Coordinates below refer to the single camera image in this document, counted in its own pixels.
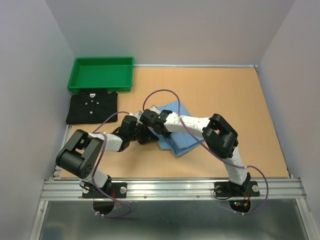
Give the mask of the light blue long sleeve shirt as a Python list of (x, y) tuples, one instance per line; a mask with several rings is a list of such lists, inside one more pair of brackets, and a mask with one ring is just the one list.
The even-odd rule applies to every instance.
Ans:
[[(163, 106), (157, 106), (157, 109), (159, 111), (170, 110), (178, 113), (178, 101), (174, 101)], [(184, 116), (191, 117), (190, 113), (182, 103), (180, 104), (180, 113)], [(151, 132), (159, 138), (157, 141), (159, 147), (162, 150), (172, 150), (176, 157), (186, 154), (199, 145), (199, 142), (196, 141), (189, 133), (173, 132), (169, 137), (164, 137), (161, 134), (157, 134), (153, 129), (151, 129)]]

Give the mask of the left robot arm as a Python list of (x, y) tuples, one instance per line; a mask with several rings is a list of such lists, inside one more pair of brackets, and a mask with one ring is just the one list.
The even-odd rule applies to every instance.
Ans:
[(97, 160), (104, 152), (122, 152), (131, 142), (141, 145), (159, 138), (133, 115), (127, 115), (111, 133), (88, 133), (76, 130), (58, 153), (55, 164), (78, 178), (94, 185), (100, 197), (111, 193), (110, 176), (98, 169)]

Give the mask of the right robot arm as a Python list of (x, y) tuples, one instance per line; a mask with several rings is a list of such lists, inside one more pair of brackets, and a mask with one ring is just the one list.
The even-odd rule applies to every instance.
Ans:
[(140, 121), (159, 135), (188, 133), (195, 140), (203, 138), (209, 152), (223, 162), (231, 192), (242, 195), (248, 190), (251, 176), (240, 157), (238, 133), (221, 115), (215, 113), (212, 117), (191, 117), (170, 110), (157, 113), (147, 109)]

